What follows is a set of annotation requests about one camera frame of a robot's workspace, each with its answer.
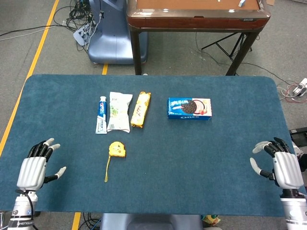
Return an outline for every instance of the white device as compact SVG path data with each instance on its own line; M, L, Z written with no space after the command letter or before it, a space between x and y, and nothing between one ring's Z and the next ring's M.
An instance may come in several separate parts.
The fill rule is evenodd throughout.
M303 96L306 93L307 90L307 78L304 78L299 86L297 86L294 90L293 90L293 95L297 95L298 97Z
M73 33L73 37L76 39L79 45L85 46L89 42L89 38L92 34L90 24L81 26L77 31Z

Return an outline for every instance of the wooden table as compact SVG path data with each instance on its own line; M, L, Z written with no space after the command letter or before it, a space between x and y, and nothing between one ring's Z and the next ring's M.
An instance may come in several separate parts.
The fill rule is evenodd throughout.
M127 20L135 74L142 74L139 33L170 31L246 34L226 73L235 75L271 16L265 0L246 0L243 7L238 4L239 0L128 0Z

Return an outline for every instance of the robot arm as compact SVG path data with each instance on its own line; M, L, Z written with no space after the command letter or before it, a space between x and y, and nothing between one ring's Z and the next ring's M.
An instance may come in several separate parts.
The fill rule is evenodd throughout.
M15 200L14 210L8 225L8 230L30 230L37 229L34 225L33 214L37 203L36 191L43 184L59 179L66 170L61 168L52 176L45 176L46 167L49 158L54 150L60 147L60 144L52 145L54 141L50 138L34 145L24 159L17 181L16 190L20 195Z
M253 153L265 150L273 160L274 169L271 172L258 167L255 159L250 158L253 170L282 188L280 195L288 230L307 230L307 204L303 194L298 189L304 185L297 158L290 153L285 141L274 138L275 141L263 141L253 149Z

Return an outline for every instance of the white snack package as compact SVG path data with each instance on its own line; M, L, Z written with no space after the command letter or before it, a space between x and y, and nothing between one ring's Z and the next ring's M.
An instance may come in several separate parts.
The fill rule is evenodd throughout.
M119 92L110 92L110 119L107 131L123 130L130 132L128 108L132 94L122 94Z

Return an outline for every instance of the yellow floor line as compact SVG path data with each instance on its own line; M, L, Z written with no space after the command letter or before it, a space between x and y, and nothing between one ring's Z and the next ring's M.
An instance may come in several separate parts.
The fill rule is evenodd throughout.
M80 223L81 212L75 212L71 230L78 230Z
M46 26L51 25L52 18L53 18L54 12L56 11L56 8L57 8L57 6L58 6L58 3L59 3L59 0L55 0L55 2L54 2L54 4L53 4L53 7L52 7L52 10L51 10L51 13L50 13L50 16L49 16L49 19L48 19L48 21L47 21ZM47 37L48 30L49 30L49 29L44 30L44 33L43 33L43 35L42 35L42 38L41 38L40 43L39 43L39 45L38 45L38 48L37 48L37 50L36 50L34 59L33 59L33 61L32 61L31 67L30 67L30 69L29 69L29 72L28 72L28 74L27 74L27 76L26 76L25 81L26 81L29 77L31 77L32 74L33 74L33 71L34 71L35 65L36 65L36 63L37 63L38 57L39 57L39 55L40 55L40 52L42 51L42 48L43 48L45 39L46 39L46 37ZM6 126L5 131L4 131L4 134L3 134L3 137L2 137L2 139L1 139L1 142L0 142L0 156L1 156L2 151L3 151L3 149L4 149L5 142L6 142L6 140L8 139L9 132L10 132L10 130L11 130L11 127L12 127L12 124L13 124L13 120L14 120L14 118L15 118L16 111L17 111L17 108L18 108L18 105L19 105L19 102L20 102L21 94L22 94L22 92L23 92L23 88L24 88L24 85L23 85L23 87L22 87L22 89L21 89L21 91L20 91L19 97L18 97L17 102L16 102L16 104L15 104L15 107L14 107L14 109L13 109L12 115L11 115L11 117L10 117L10 119L9 119L8 125Z
M108 67L108 64L104 64L104 67L102 68L102 75L106 75L107 73L107 67Z
M107 74L107 68L108 68L108 64L104 64L104 67L102 68L102 73L101 73L102 75ZM81 212L75 212L71 230L78 230L79 224L80 224L80 217L81 217Z

